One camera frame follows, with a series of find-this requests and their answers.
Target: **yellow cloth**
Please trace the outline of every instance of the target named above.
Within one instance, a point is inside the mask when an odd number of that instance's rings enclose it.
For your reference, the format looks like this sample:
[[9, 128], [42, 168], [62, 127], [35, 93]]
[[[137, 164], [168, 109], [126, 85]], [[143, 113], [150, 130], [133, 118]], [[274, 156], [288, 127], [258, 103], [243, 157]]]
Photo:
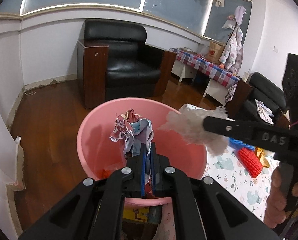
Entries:
[[268, 160], [265, 158], [265, 152], [263, 149], [256, 147], [254, 153], [264, 168], [270, 168], [270, 164]]

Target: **black sofa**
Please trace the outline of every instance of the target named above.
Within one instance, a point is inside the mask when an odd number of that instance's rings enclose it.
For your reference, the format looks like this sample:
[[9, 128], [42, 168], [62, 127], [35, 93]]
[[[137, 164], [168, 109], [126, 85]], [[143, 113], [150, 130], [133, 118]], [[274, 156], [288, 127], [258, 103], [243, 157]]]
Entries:
[[249, 84], [240, 81], [228, 109], [234, 108], [235, 113], [229, 116], [235, 120], [250, 120], [265, 123], [259, 116], [255, 99], [262, 101], [273, 113], [276, 124], [282, 114], [287, 111], [283, 91], [259, 72], [252, 74]]
[[146, 45], [142, 25], [87, 19], [77, 75], [86, 108], [123, 97], [163, 95], [176, 54]]

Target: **plaid tablecloth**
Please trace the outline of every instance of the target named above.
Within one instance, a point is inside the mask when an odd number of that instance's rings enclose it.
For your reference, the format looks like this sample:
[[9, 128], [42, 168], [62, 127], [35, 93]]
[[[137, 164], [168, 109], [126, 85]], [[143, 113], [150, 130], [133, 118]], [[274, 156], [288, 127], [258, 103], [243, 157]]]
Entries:
[[171, 51], [177, 54], [177, 60], [197, 69], [228, 89], [239, 81], [239, 78], [232, 75], [229, 71], [221, 69], [217, 65], [199, 58], [196, 55], [174, 48], [172, 48]]

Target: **blue cloth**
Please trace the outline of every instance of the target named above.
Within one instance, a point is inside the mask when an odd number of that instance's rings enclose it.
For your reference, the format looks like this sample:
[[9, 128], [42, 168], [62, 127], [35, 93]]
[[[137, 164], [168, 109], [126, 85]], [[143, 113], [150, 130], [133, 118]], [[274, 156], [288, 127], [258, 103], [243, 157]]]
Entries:
[[240, 150], [244, 147], [248, 148], [252, 151], [255, 150], [255, 146], [246, 144], [243, 141], [239, 141], [239, 140], [236, 140], [236, 139], [233, 139], [233, 138], [229, 138], [229, 145], [230, 145], [230, 147], [232, 147], [233, 149], [236, 149], [236, 150]]

